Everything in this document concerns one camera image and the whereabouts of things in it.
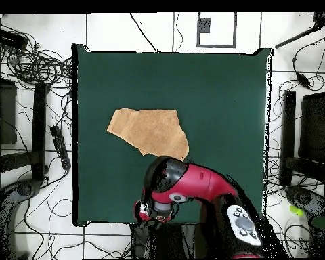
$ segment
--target tan paper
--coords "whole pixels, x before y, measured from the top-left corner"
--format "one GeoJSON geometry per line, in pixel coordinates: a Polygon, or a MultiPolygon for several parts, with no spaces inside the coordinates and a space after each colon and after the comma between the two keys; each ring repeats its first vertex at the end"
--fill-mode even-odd
{"type": "Polygon", "coordinates": [[[184,160],[188,141],[176,110],[116,110],[107,132],[136,147],[142,155],[171,156],[184,160]]]}

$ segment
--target green mat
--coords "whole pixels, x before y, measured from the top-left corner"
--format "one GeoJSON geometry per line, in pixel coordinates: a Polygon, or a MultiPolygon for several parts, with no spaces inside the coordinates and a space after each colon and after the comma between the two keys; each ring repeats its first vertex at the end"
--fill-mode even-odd
{"type": "MultiPolygon", "coordinates": [[[[176,110],[190,152],[186,160],[231,175],[258,212],[263,192],[266,70],[256,55],[91,53],[78,58],[78,200],[74,222],[134,222],[133,205],[155,156],[106,132],[116,109],[176,110]]],[[[200,203],[174,219],[197,223],[200,203]]]]}

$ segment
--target tripod leg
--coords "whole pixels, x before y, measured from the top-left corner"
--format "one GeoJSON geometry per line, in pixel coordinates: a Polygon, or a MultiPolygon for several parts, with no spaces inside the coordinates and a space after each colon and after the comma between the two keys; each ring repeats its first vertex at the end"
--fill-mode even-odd
{"type": "Polygon", "coordinates": [[[311,34],[313,32],[318,31],[318,30],[320,30],[320,28],[318,26],[314,26],[313,28],[311,28],[311,29],[309,29],[309,30],[307,30],[305,32],[302,32],[301,34],[298,34],[293,38],[290,38],[288,40],[285,40],[284,42],[281,42],[280,44],[276,45],[275,48],[276,49],[281,48],[281,47],[283,47],[283,46],[285,46],[287,44],[290,44],[293,41],[296,41],[296,40],[298,40],[298,39],[300,39],[300,38],[302,38],[304,36],[307,36],[307,35],[309,35],[309,34],[311,34]]]}

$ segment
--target button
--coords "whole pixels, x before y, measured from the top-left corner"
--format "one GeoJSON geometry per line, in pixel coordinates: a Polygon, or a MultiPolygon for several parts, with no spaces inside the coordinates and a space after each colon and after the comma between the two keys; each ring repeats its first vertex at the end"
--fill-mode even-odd
{"type": "Polygon", "coordinates": [[[248,230],[249,232],[252,232],[254,230],[254,223],[250,221],[250,219],[246,217],[239,217],[235,221],[235,224],[241,229],[241,230],[248,230]]]}

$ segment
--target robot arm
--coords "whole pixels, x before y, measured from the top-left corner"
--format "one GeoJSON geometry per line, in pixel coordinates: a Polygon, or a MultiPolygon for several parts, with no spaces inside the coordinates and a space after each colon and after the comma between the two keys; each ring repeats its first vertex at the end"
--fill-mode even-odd
{"type": "Polygon", "coordinates": [[[193,199],[213,208],[214,214],[207,217],[222,257],[288,258],[271,225],[260,218],[233,179],[175,158],[160,156],[148,167],[141,200],[135,203],[135,218],[139,225],[166,223],[172,220],[174,204],[193,199]]]}

